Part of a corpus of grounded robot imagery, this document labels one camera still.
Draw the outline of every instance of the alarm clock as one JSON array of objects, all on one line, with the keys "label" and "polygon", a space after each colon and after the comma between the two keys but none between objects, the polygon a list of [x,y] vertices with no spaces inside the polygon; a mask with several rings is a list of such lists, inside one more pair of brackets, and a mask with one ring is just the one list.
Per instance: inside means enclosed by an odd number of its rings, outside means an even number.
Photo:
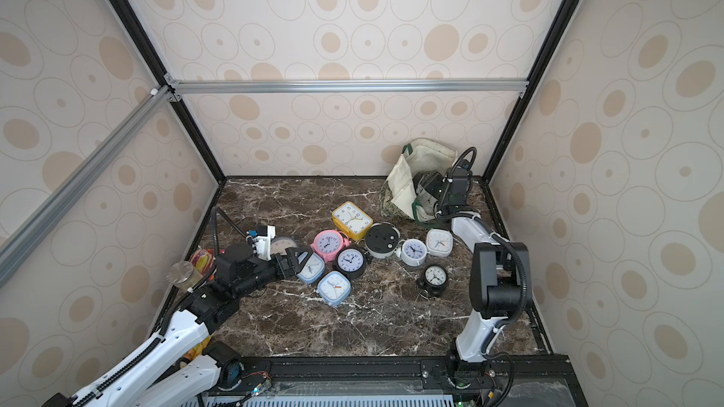
[{"label": "alarm clock", "polygon": [[453,251],[453,235],[447,230],[432,229],[427,232],[425,244],[433,257],[447,257]]},{"label": "alarm clock", "polygon": [[299,247],[299,244],[296,240],[294,240],[294,238],[290,238],[289,236],[277,236],[272,239],[269,244],[269,254],[285,254],[286,249],[291,247]]},{"label": "alarm clock", "polygon": [[350,281],[336,270],[324,276],[317,284],[317,293],[330,306],[338,306],[352,292]]},{"label": "alarm clock", "polygon": [[340,251],[334,260],[334,270],[347,277],[349,281],[361,277],[366,268],[367,256],[357,247],[350,247]]},{"label": "alarm clock", "polygon": [[[303,252],[299,255],[299,262],[302,262],[306,258],[307,252]],[[304,283],[311,285],[321,277],[324,273],[324,260],[316,253],[312,253],[312,256],[304,265],[301,272],[297,274],[297,278],[302,280]]]},{"label": "alarm clock", "polygon": [[340,250],[349,247],[350,240],[337,230],[324,230],[314,238],[312,249],[324,262],[333,261]]},{"label": "alarm clock", "polygon": [[439,297],[448,286],[448,271],[440,265],[425,267],[416,284],[418,292],[424,298]]},{"label": "alarm clock", "polygon": [[394,249],[394,252],[398,257],[402,258],[406,265],[418,267],[425,262],[427,247],[422,240],[405,239],[400,242],[400,245],[396,249]]},{"label": "alarm clock", "polygon": [[372,257],[390,257],[400,242],[400,230],[391,223],[375,223],[364,236],[364,244]]},{"label": "alarm clock", "polygon": [[352,202],[346,202],[332,211],[331,221],[353,240],[362,239],[372,226],[372,218]]}]

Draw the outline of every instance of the wallpaper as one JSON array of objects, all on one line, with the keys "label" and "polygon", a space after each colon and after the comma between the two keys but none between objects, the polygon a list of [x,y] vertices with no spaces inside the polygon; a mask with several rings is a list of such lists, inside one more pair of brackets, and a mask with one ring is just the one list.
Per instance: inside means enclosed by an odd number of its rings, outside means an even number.
[{"label": "wallpaper", "polygon": [[585,0],[494,178],[592,407],[722,405],[722,23]]},{"label": "wallpaper", "polygon": [[482,174],[517,92],[185,95],[227,176],[379,176],[414,139],[478,149]]},{"label": "wallpaper", "polygon": [[215,190],[162,106],[0,289],[0,405],[73,394],[141,344]]},{"label": "wallpaper", "polygon": [[527,77],[561,0],[133,0],[185,80]]},{"label": "wallpaper", "polygon": [[0,245],[155,84],[104,0],[0,0]]}]

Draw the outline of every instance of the black frame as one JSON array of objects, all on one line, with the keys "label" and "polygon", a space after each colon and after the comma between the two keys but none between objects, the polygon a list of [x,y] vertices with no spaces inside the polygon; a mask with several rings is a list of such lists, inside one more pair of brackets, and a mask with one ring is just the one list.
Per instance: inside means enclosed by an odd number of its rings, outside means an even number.
[{"label": "black frame", "polygon": [[558,48],[558,43],[560,43],[563,38],[563,34],[566,32],[566,28],[568,28],[568,24],[574,17],[575,9],[580,1],[581,0],[563,0],[563,2],[561,2],[558,12],[553,18],[553,23],[548,30],[548,34],[543,41],[541,50],[538,52],[538,56],[533,62],[533,67],[528,75],[528,88],[526,88],[526,92],[523,94],[523,97],[518,98],[518,101],[513,106],[511,116],[509,117],[508,122],[505,123],[502,134],[500,134],[500,138],[498,139],[495,149],[490,156],[490,162],[488,162],[488,166],[485,167],[483,180],[486,184],[489,184],[492,180],[495,170],[505,155],[515,131],[518,129],[520,120],[523,118],[531,99],[533,99],[533,96],[536,95],[538,85],[543,79],[543,76],[548,69],[548,64],[553,58],[553,54]]},{"label": "black frame", "polygon": [[[146,64],[151,70],[151,73],[155,77],[156,81],[159,85],[168,85],[169,88],[173,92],[172,85],[170,85],[169,78],[166,77],[167,70],[164,67],[163,62],[161,61],[160,57],[158,57],[158,53],[153,47],[153,44],[151,43],[148,34],[146,33],[145,29],[141,25],[140,21],[138,20],[138,16],[135,14],[135,12],[132,9],[131,4],[128,0],[108,0],[115,10],[115,13],[117,14],[119,20],[122,22],[124,28],[130,35],[131,40],[137,47],[138,51],[140,52],[143,59],[146,61]],[[564,32],[566,31],[566,28],[568,27],[569,22],[571,21],[575,9],[578,5],[580,0],[563,0],[561,3],[561,6],[556,13],[553,23],[551,25],[550,30],[548,31],[548,34],[543,42],[543,45],[541,46],[541,50],[538,53],[537,58],[535,59],[535,62],[533,64],[533,67],[531,68],[530,75],[528,76],[529,80],[529,86],[526,89],[526,92],[524,95],[518,99],[515,106],[512,109],[511,116],[508,119],[508,122],[506,122],[505,127],[502,131],[501,137],[499,138],[495,149],[492,153],[491,159],[488,163],[488,166],[486,167],[481,187],[483,190],[483,194],[487,203],[487,206],[489,207],[489,210],[491,212],[491,215],[493,217],[494,227],[498,230],[498,232],[503,235],[504,237],[507,237],[508,234],[505,230],[505,226],[503,225],[502,218],[500,216],[500,212],[498,211],[497,205],[495,204],[495,200],[493,198],[493,194],[490,190],[489,184],[492,180],[493,175],[495,174],[495,170],[497,169],[498,165],[500,164],[500,161],[502,160],[503,156],[505,155],[505,152],[508,148],[508,145],[510,144],[513,135],[515,134],[516,129],[518,128],[518,125],[520,123],[520,120],[522,119],[524,113],[526,112],[527,107],[530,104],[531,99],[536,93],[536,90],[543,79],[543,76],[545,75],[545,71],[549,65],[550,60],[553,57],[553,54],[556,51],[556,48],[558,47],[558,44],[560,43]],[[216,193],[213,196],[211,206],[206,211],[204,215],[204,219],[201,221],[201,225],[199,229],[196,232],[196,235],[194,237],[193,243],[191,245],[189,254],[186,256],[186,258],[190,257],[190,255],[195,250],[195,247],[198,245],[198,242],[203,236],[203,233],[206,229],[206,226],[209,222],[209,218],[211,217],[211,211],[213,205],[216,204],[219,197],[222,194],[222,189],[226,185],[226,182],[228,179],[232,178],[245,178],[245,176],[238,176],[238,177],[226,177],[219,165],[219,163],[216,161],[215,157],[213,156],[212,150],[209,148],[208,144],[204,140],[204,137],[201,135],[201,131],[199,131],[198,127],[196,126],[191,114],[188,111],[188,108],[186,107],[186,104],[183,102],[183,99],[179,96],[176,96],[177,101],[172,103],[172,106],[176,112],[176,115],[178,116],[178,119],[181,121],[181,123],[184,126],[184,129],[188,132],[188,135],[193,140],[197,150],[201,154],[202,158],[204,159],[204,162],[211,170],[213,176],[216,178],[216,181],[219,183],[218,188],[216,190]],[[249,176],[246,178],[263,178],[267,176]],[[169,295],[166,298],[166,301],[164,302],[164,305],[161,307],[161,313],[159,314],[159,318],[163,317],[163,315],[166,313],[168,308],[170,307],[171,303],[175,299],[177,293],[176,288],[172,288]],[[540,316],[538,315],[538,311],[535,308],[535,305],[533,305],[529,310],[529,317],[531,319],[531,328],[534,330],[534,336],[536,338],[536,342],[538,344],[538,348],[545,350],[548,352],[549,355],[542,355],[542,356],[524,356],[524,357],[513,357],[514,361],[516,362],[516,371],[520,371],[520,367],[523,366],[526,371],[531,369],[529,373],[531,375],[559,375],[562,378],[566,379],[566,382],[569,384],[569,388],[571,389],[571,393],[574,395],[574,401],[577,405],[588,405],[586,403],[586,400],[583,396],[583,392],[581,391],[581,386],[578,384],[578,380],[575,378],[575,373],[573,370],[573,367],[571,366],[571,363],[567,360],[566,356],[561,355],[550,355],[551,354],[551,346],[550,341],[545,333],[545,330],[541,326],[540,322]],[[270,371],[272,372],[272,376],[275,377],[276,380],[293,380],[294,375],[290,374],[290,369],[292,368],[307,368],[305,372],[303,372],[303,376],[308,379],[310,377],[310,374],[316,374],[316,376],[319,379],[336,379],[339,380],[339,374],[337,373],[327,373],[327,375],[324,375],[324,371],[322,369],[324,368],[336,368],[339,369],[340,364],[349,364],[353,363],[357,365],[356,367],[360,367],[360,365],[369,365],[369,364],[377,364],[376,361],[379,362],[379,364],[383,364],[386,366],[397,366],[398,368],[402,368],[403,366],[412,368],[414,365],[418,365],[417,368],[421,368],[420,365],[423,364],[423,360],[425,361],[436,361],[438,359],[445,359],[445,357],[430,357],[430,358],[416,358],[416,357],[389,357],[389,358],[367,358],[367,357],[339,357],[339,358],[259,358],[259,359],[252,359],[251,361],[267,361],[270,367]],[[393,376],[391,373],[385,373],[387,376]],[[403,375],[402,377],[407,377],[408,379],[421,379],[422,377],[422,371],[421,370],[414,370],[412,373],[408,372],[406,375]],[[218,393],[218,395],[228,395],[229,392],[223,392]]]},{"label": "black frame", "polygon": [[[477,399],[481,390],[493,389],[489,377],[480,376],[469,387],[457,389],[441,380],[447,357],[270,357],[241,358],[241,383],[231,391],[212,390],[210,396],[244,396],[264,379],[254,372],[266,371],[278,383],[402,383],[415,384],[434,393]],[[565,355],[512,356],[515,381],[564,382],[574,403],[588,407],[581,384]],[[490,366],[507,379],[508,362],[494,359]]]},{"label": "black frame", "polygon": [[[148,65],[150,72],[155,77],[158,85],[168,85],[169,90],[171,90],[171,93],[173,93],[173,86],[170,85],[168,80],[166,79],[166,67],[164,66],[163,62],[161,62],[161,58],[158,57],[158,52],[156,52],[156,50],[153,48],[153,43],[151,43],[149,35],[146,33],[145,29],[138,20],[138,16],[133,11],[131,4],[128,2],[128,0],[108,1],[111,3],[111,6],[116,12],[118,19],[123,24],[123,27],[125,27],[126,32],[128,32],[128,35],[133,41],[133,44],[135,44],[136,48],[140,52],[140,55],[141,57],[143,57],[146,65]],[[221,166],[216,161],[216,158],[213,156],[211,148],[209,148],[206,140],[201,135],[201,131],[199,131],[198,126],[196,126],[196,123],[191,117],[191,113],[189,113],[186,104],[184,104],[183,102],[183,99],[181,99],[180,96],[177,96],[176,98],[177,101],[171,102],[171,105],[176,112],[176,116],[178,117],[179,121],[181,121],[181,124],[183,125],[186,132],[188,132],[189,137],[191,137],[191,140],[196,146],[196,149],[198,150],[201,157],[204,159],[206,166],[208,166],[211,170],[213,177],[216,179],[216,182],[222,183],[222,181],[224,181],[224,172],[222,171]]]}]

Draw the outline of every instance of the metal rail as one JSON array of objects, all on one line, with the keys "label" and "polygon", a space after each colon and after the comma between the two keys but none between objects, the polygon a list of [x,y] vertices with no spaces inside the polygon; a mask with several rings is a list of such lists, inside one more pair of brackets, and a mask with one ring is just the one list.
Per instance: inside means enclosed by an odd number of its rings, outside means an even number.
[{"label": "metal rail", "polygon": [[0,287],[13,276],[15,271],[30,257],[83,196],[96,179],[108,168],[138,131],[149,121],[162,104],[168,104],[171,92],[168,86],[159,86],[158,92],[146,97],[130,115],[111,132],[68,180],[40,206],[31,218],[0,249]]},{"label": "metal rail", "polygon": [[172,81],[181,95],[203,93],[525,92],[525,78],[359,79],[347,81]]}]

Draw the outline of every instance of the pink alarm clock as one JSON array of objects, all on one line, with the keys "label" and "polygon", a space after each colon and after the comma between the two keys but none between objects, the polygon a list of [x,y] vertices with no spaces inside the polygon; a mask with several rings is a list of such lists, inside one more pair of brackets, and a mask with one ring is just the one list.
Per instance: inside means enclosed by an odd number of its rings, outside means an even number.
[{"label": "pink alarm clock", "polygon": [[352,243],[346,236],[337,230],[324,230],[314,238],[311,248],[324,262],[334,261],[342,249]]}]

